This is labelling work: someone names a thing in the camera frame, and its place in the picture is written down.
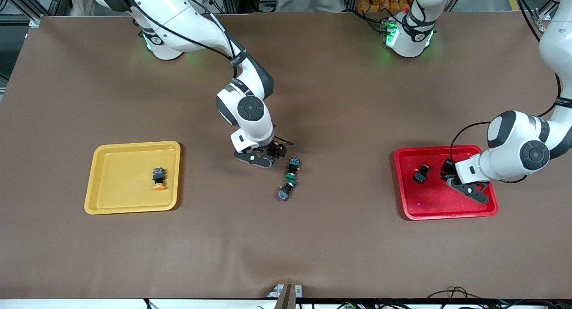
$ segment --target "robotic arm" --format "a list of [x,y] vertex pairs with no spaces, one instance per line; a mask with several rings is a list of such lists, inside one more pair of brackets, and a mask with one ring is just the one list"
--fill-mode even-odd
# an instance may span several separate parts
[[[150,50],[159,59],[208,48],[225,55],[242,73],[216,98],[223,118],[239,129],[231,135],[235,157],[263,168],[286,154],[274,141],[274,128],[264,99],[272,94],[274,80],[248,51],[215,21],[198,14],[189,0],[96,0],[117,12],[128,12],[143,31]],[[224,53],[214,49],[220,48]]]
[[433,27],[447,0],[413,0],[411,10],[389,19],[386,46],[406,58],[420,55],[433,36]]
[[488,150],[456,162],[462,183],[529,175],[572,147],[572,0],[560,6],[542,35],[542,59],[560,76],[562,93],[552,118],[506,111],[488,126]]

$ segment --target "yellow tray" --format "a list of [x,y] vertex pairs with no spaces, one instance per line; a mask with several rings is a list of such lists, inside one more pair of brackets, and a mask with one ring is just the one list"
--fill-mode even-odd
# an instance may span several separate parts
[[[105,144],[93,154],[84,209],[88,214],[167,211],[177,203],[181,146],[175,141]],[[153,190],[153,168],[165,190]]]

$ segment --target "table surface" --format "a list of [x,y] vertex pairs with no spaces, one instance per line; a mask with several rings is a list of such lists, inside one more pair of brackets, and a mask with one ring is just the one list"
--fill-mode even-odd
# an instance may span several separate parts
[[[129,17],[45,17],[0,105],[0,297],[570,297],[572,154],[523,183],[495,183],[498,215],[407,221],[392,152],[449,144],[467,124],[555,97],[520,13],[446,13],[432,45],[399,58],[351,14],[221,16],[276,81],[276,135],[300,185],[277,201],[287,160],[235,160],[215,95],[231,78],[202,50],[162,62]],[[484,147],[484,127],[460,144]],[[101,144],[182,144],[173,211],[91,216]]]

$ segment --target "red tray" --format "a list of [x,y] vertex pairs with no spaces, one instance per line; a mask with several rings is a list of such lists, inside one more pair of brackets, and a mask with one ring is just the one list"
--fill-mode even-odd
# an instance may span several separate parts
[[[453,147],[456,161],[466,160],[481,152],[479,146],[464,144]],[[395,166],[405,216],[411,220],[459,219],[493,216],[499,211],[492,183],[484,190],[485,204],[462,195],[441,179],[441,166],[449,157],[449,146],[400,148],[395,152]],[[417,168],[428,165],[424,183],[413,180]]]

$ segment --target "plastic tray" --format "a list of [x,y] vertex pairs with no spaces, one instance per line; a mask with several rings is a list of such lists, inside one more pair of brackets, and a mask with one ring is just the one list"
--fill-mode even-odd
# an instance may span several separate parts
[[[453,147],[456,161],[481,152],[473,144]],[[485,204],[462,195],[441,179],[441,166],[449,158],[449,146],[401,148],[395,152],[395,166],[405,216],[411,220],[458,219],[493,216],[498,203],[492,183],[484,190],[490,201]],[[429,166],[427,179],[417,183],[413,175],[422,164]]]
[[[181,147],[175,141],[105,144],[93,154],[84,209],[88,214],[167,211],[177,203]],[[165,190],[153,190],[153,168]]]

